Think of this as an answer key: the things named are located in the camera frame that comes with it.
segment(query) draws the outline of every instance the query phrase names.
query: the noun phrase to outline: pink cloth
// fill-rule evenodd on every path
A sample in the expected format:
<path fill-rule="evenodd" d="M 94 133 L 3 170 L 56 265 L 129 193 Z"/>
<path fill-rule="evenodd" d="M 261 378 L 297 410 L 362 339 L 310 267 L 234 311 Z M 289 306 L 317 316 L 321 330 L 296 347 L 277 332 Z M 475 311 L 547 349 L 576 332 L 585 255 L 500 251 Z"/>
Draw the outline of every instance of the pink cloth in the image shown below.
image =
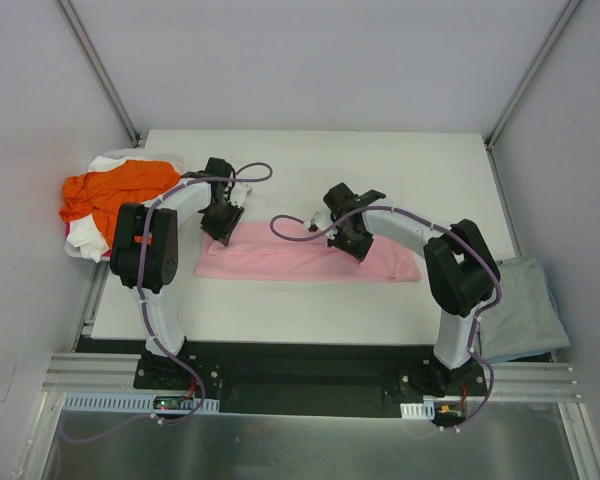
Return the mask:
<path fill-rule="evenodd" d="M 308 235 L 300 224 L 287 222 L 279 229 L 295 237 Z M 302 243 L 282 240 L 268 223 L 239 224 L 227 247 L 205 235 L 196 276 L 300 282 L 417 282 L 422 278 L 411 250 L 384 237 L 374 237 L 360 263 L 327 247 L 325 237 Z"/>

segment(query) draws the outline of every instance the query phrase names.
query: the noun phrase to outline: pile of cloth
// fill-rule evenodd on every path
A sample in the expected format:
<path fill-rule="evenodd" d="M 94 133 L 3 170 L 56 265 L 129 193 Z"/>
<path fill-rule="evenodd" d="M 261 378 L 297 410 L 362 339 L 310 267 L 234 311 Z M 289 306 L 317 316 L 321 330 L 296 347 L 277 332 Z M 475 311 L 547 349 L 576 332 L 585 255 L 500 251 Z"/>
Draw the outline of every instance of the pile of cloth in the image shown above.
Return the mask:
<path fill-rule="evenodd" d="M 69 225 L 67 242 L 83 258 L 99 262 L 113 245 L 120 206 L 151 200 L 179 180 L 176 168 L 165 161 L 96 157 L 87 173 L 67 178 L 62 187 L 60 218 Z"/>

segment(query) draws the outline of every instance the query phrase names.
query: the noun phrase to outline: orange fabric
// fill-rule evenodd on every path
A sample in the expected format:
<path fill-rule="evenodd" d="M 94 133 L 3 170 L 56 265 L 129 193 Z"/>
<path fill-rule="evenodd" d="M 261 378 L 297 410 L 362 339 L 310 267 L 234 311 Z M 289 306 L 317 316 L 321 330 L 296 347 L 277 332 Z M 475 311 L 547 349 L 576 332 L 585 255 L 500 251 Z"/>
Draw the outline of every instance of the orange fabric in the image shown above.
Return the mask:
<path fill-rule="evenodd" d="M 144 160 L 127 160 L 108 172 L 69 177 L 62 187 L 60 217 L 68 223 L 92 213 L 96 227 L 111 247 L 120 205 L 151 200 L 179 180 L 180 175 L 170 163 Z"/>

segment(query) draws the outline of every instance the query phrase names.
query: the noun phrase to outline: white table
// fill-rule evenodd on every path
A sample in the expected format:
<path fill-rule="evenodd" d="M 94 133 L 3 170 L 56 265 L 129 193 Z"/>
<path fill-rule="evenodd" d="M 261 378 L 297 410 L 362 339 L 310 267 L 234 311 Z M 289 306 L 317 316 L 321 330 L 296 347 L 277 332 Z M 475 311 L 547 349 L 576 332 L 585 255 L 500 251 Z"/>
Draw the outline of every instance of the white table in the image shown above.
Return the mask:
<path fill-rule="evenodd" d="M 514 256 L 482 138 L 473 134 L 153 130 L 146 147 L 184 155 L 189 170 L 210 156 L 235 167 L 264 161 L 274 177 L 254 185 L 242 222 L 278 213 L 309 218 L 329 188 L 376 189 L 433 220 L 469 218 L 494 257 Z M 253 169 L 249 175 L 259 175 Z M 340 344 L 433 344 L 440 309 L 426 267 L 419 283 L 244 282 L 196 278 L 200 218 L 180 231 L 173 287 L 190 340 Z M 137 307 L 109 275 L 92 332 L 143 339 Z"/>

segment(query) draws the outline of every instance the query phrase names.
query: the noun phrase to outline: folded gray fabric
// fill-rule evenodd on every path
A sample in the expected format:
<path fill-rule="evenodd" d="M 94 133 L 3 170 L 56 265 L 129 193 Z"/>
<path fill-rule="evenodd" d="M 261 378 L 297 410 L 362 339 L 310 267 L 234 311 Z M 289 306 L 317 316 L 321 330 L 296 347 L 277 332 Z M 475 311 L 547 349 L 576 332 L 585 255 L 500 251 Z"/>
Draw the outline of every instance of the folded gray fabric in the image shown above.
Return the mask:
<path fill-rule="evenodd" d="M 498 268 L 502 301 L 482 315 L 476 342 L 480 355 L 504 361 L 569 346 L 536 259 L 504 260 Z"/>

